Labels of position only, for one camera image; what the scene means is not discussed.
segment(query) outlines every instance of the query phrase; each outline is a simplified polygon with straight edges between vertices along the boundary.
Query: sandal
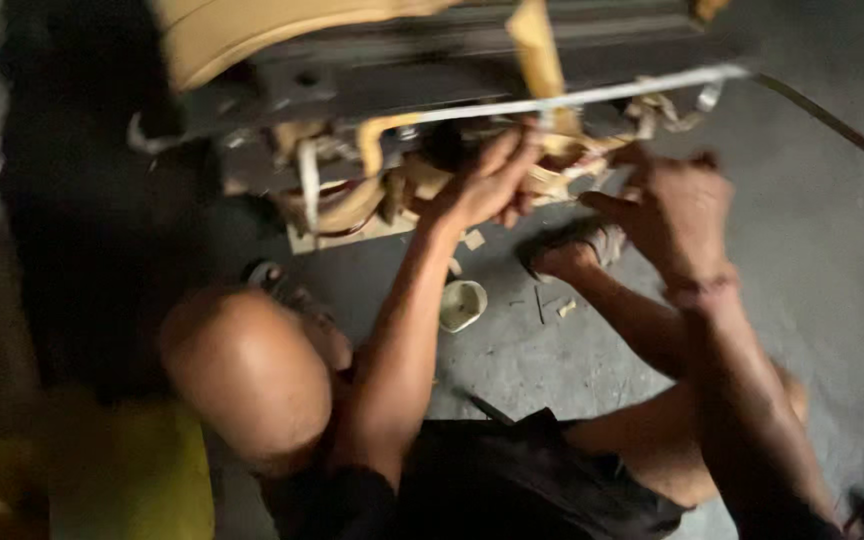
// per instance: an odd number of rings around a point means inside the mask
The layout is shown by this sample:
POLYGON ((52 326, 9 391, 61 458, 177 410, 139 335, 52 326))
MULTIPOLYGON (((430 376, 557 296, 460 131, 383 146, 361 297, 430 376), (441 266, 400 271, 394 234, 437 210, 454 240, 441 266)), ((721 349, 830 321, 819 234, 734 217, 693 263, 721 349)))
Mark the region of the sandal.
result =
POLYGON ((599 266, 607 268, 622 256, 627 244, 625 231, 617 224, 600 216, 580 219, 556 230, 546 231, 522 243, 516 249, 519 262, 533 279, 551 283, 553 276, 541 274, 532 268, 532 262, 547 250, 560 248, 572 242, 587 244, 595 252, 599 266))

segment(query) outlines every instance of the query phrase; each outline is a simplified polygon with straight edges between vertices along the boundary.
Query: black cable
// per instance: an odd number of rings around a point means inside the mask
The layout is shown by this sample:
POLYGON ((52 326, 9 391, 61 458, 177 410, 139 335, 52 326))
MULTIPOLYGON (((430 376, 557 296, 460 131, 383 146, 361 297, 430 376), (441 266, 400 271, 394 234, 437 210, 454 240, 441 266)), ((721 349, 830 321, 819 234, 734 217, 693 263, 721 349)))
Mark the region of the black cable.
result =
POLYGON ((832 129, 835 133, 844 137, 848 142, 851 142, 864 152, 864 135, 842 120, 839 120, 831 112, 822 108, 820 104, 817 104, 808 97, 802 95, 785 82, 769 77, 768 75, 759 73, 752 79, 766 89, 776 92, 785 99, 791 101, 799 109, 809 113, 811 117, 822 122, 822 124, 827 126, 829 129, 832 129))

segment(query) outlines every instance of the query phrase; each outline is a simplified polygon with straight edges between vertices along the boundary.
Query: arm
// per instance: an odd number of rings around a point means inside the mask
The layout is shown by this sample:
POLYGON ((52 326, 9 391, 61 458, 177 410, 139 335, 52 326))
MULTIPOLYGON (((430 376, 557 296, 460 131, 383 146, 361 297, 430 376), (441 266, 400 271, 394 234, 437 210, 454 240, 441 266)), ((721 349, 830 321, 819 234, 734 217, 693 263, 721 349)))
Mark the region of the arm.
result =
POLYGON ((834 510, 802 423, 762 350, 738 287, 712 290, 683 314, 696 348, 686 367, 699 441, 739 532, 799 502, 825 521, 834 510))
POLYGON ((438 194, 419 220, 339 419, 334 465, 365 466, 398 488, 402 460, 432 393, 449 259, 466 227, 514 212, 510 205, 522 199, 519 188, 540 148, 531 129, 506 131, 438 194))
POLYGON ((639 200, 589 193, 582 202, 623 227, 682 313, 694 351, 685 376, 702 456, 740 533, 789 505, 833 521, 815 454, 746 318, 726 258, 732 186, 708 154, 679 161, 634 147, 617 160, 636 167, 629 185, 639 200))

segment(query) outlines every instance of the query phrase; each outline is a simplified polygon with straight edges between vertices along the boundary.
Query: small bowl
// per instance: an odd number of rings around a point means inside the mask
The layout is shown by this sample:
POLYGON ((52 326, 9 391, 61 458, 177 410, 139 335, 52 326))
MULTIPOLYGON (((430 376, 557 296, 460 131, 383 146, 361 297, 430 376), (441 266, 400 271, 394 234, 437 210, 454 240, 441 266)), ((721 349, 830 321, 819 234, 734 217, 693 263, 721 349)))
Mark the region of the small bowl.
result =
POLYGON ((438 310, 438 325, 442 330, 455 334, 471 325, 485 313, 489 299, 486 289, 475 281, 452 281, 441 293, 438 310))

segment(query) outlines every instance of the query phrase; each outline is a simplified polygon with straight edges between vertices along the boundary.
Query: hand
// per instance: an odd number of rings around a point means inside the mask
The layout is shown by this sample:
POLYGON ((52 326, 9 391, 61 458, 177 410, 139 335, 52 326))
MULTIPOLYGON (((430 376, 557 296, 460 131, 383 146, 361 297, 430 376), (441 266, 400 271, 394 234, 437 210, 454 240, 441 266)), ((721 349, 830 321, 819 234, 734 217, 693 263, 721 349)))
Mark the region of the hand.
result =
POLYGON ((731 273, 724 237, 734 190, 711 153, 689 160, 652 157, 634 144, 615 163, 635 167, 626 186, 639 200, 586 192, 579 201, 622 227, 670 290, 731 273))
POLYGON ((462 228, 495 217, 510 229, 532 212, 532 194, 523 185, 542 154, 542 136, 531 124, 506 129, 438 193, 431 214, 454 216, 462 228))

